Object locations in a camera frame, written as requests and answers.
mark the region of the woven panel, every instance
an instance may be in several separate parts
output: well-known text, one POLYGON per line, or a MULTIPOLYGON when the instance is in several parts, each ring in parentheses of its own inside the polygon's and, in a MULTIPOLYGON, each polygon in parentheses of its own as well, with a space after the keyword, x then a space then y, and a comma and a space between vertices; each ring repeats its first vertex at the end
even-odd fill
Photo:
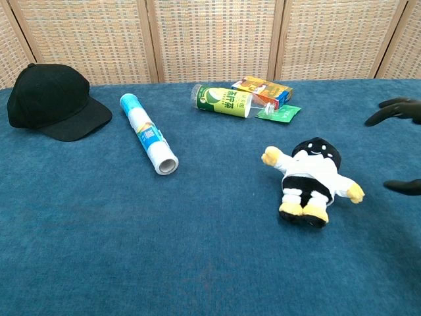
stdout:
POLYGON ((266 78, 275 0, 153 3, 166 82, 266 78))
POLYGON ((290 1, 277 79, 369 77, 399 0, 290 1))
POLYGON ((417 1, 384 78, 421 79, 421 1, 417 1))
POLYGON ((136 1, 17 2, 43 62, 72 66, 91 84, 150 82, 136 1))
POLYGON ((9 88, 30 61, 0 4, 0 89, 9 88))

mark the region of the green packet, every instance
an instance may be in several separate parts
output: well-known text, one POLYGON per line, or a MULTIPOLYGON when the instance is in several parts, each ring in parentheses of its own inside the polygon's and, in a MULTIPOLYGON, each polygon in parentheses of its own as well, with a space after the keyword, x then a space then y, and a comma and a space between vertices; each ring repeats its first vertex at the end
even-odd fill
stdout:
POLYGON ((275 120, 276 122, 289 123, 300 110, 300 107, 284 104, 279 110, 274 111, 269 115, 265 114, 264 110, 261 110, 259 113, 257 113, 256 117, 264 120, 275 120))

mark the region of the beige wall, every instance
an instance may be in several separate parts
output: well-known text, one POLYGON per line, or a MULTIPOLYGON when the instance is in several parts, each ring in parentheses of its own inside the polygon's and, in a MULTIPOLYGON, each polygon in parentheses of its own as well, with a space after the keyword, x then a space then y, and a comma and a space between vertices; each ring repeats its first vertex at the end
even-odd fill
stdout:
POLYGON ((0 2, 0 88, 35 60, 92 84, 421 78, 419 0, 0 2))

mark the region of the baseball cap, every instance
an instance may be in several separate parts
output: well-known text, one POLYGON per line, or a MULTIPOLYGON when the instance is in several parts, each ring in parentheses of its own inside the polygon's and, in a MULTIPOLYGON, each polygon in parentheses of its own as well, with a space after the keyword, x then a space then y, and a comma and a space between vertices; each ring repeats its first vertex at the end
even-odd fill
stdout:
POLYGON ((7 102, 9 124, 73 142, 105 125, 112 113, 89 96, 89 82, 72 67, 29 64, 7 102))

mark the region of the stuffed doll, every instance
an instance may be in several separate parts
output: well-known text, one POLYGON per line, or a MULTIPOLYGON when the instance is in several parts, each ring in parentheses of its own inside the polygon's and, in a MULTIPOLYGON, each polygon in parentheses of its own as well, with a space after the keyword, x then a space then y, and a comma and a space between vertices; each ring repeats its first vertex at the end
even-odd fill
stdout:
POLYGON ((334 202, 335 194, 348 197, 353 203, 360 203, 364 197, 356 182, 337 173, 341 155, 322 138, 298 144, 292 157, 269 146, 262 160, 284 174, 279 212, 287 221, 304 219, 321 228, 329 221, 326 207, 334 202))

